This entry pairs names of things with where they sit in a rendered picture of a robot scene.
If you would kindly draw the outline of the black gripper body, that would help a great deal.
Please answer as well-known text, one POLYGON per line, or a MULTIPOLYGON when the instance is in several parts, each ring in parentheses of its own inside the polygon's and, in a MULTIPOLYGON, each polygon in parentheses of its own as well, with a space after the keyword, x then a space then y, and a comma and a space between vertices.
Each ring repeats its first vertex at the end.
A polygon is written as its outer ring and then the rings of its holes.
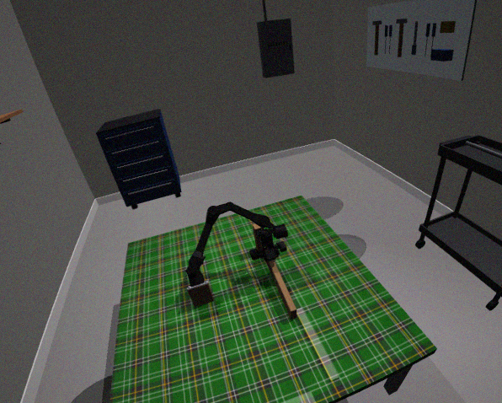
MULTIPOLYGON (((287 247, 286 247, 286 244, 284 243, 284 241, 278 242, 275 245, 274 245, 273 241, 271 243, 269 243, 269 244, 264 244, 262 242, 262 249, 264 249, 264 247, 269 248, 271 245, 273 245, 274 248, 277 249, 277 250, 280 249, 281 252, 287 251, 287 247)), ((264 253, 263 253, 263 250, 257 251, 257 249, 250 250, 249 254, 252 257, 252 260, 257 260, 258 258, 260 258, 262 256, 265 256, 264 253)))

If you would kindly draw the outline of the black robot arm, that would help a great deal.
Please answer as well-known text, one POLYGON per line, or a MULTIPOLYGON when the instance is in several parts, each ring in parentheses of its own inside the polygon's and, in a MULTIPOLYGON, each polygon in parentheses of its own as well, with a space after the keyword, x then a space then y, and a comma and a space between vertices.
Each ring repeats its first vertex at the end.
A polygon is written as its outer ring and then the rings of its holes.
MULTIPOLYGON (((228 202, 218 206, 208 207, 206 213, 206 223, 202 230, 203 233, 200 237, 195 252, 189 259, 189 266, 186 269, 186 273, 188 274, 191 287, 199 284, 201 285, 205 281, 203 274, 199 271, 199 269, 200 266, 203 265, 204 259, 206 258, 203 255, 207 244, 207 240, 209 238, 212 226, 218 219, 219 215, 228 211, 235 212, 236 214, 253 221, 261 228, 265 228, 256 231, 257 236, 258 237, 261 236, 261 241, 264 244, 269 244, 273 241, 272 234, 276 239, 283 239, 288 237, 288 231, 286 229, 285 224, 275 226, 267 216, 250 212, 249 210, 246 210, 238 205, 235 205, 232 202, 228 202), (266 229, 266 228, 272 228, 272 229, 266 229)), ((273 245, 271 245, 269 248, 264 247, 263 253, 264 255, 266 255, 267 261, 275 260, 276 257, 279 257, 280 255, 280 251, 275 249, 273 245)))

